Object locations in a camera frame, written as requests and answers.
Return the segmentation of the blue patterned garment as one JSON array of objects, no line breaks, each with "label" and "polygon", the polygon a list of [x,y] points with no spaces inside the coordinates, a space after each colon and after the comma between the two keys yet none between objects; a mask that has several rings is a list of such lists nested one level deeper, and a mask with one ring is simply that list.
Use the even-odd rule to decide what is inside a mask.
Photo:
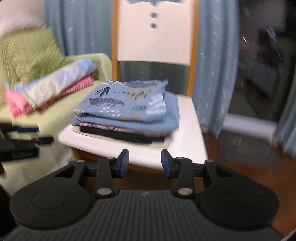
[{"label": "blue patterned garment", "polygon": [[179,128],[177,96],[167,80],[107,81],[86,95],[74,109],[71,125],[80,122],[144,132],[172,132]]}]

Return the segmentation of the folded pink and pastel clothes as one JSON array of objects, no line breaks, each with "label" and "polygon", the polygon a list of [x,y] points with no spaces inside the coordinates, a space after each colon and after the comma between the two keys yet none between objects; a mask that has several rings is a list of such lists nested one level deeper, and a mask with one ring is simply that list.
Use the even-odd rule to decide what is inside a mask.
[{"label": "folded pink and pastel clothes", "polygon": [[4,92],[12,117],[44,110],[56,100],[93,85],[96,65],[89,58],[75,61],[29,84],[15,84]]}]

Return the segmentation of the folded dark clothes stack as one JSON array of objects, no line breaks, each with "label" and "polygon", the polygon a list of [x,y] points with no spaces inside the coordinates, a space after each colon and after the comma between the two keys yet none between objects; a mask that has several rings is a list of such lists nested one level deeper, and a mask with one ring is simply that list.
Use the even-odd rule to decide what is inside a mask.
[{"label": "folded dark clothes stack", "polygon": [[135,144],[152,144],[153,142],[164,143],[166,139],[171,137],[171,133],[166,132],[143,132],[114,126],[102,126],[94,123],[80,122],[77,127],[81,133]]}]

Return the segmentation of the yellow-green sofa cover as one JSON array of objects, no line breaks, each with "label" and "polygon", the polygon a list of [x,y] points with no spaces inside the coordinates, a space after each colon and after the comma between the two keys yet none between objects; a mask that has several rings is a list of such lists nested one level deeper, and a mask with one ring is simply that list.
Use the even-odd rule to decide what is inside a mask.
[{"label": "yellow-green sofa cover", "polygon": [[[103,53],[68,56],[68,62],[90,58],[97,66],[95,81],[91,87],[63,97],[42,112],[33,113],[14,119],[10,109],[1,102],[1,121],[12,122],[22,126],[37,125],[41,136],[57,137],[72,120],[74,108],[90,93],[97,85],[111,80],[112,64],[110,58]],[[9,195],[13,196],[19,189],[42,178],[61,167],[67,165],[72,150],[70,147],[55,140],[50,145],[41,146],[39,156],[34,159],[4,162],[5,174],[1,175],[1,187]]]}]

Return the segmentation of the green textured pillow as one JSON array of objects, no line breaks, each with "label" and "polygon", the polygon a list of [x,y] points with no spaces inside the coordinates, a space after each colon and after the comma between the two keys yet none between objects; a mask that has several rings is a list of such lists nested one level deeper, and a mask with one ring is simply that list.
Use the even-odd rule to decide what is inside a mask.
[{"label": "green textured pillow", "polygon": [[22,30],[1,37],[6,82],[29,84],[67,64],[50,28]]}]

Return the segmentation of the blue curtain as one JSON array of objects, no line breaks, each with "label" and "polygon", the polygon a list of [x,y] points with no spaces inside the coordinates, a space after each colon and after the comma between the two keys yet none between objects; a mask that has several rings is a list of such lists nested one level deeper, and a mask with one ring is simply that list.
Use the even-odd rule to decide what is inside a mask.
[{"label": "blue curtain", "polygon": [[[45,24],[67,55],[112,54],[114,1],[45,1]],[[193,102],[198,118],[217,136],[230,106],[238,69],[238,3],[200,4]]]}]

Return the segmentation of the white wooden chair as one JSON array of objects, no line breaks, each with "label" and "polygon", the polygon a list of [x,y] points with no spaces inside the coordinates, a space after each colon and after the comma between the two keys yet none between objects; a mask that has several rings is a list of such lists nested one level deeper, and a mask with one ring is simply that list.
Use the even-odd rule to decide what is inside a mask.
[{"label": "white wooden chair", "polygon": [[197,1],[115,1],[112,78],[76,108],[59,141],[82,154],[114,156],[161,169],[162,149],[195,164],[207,159],[191,99],[198,37]]}]

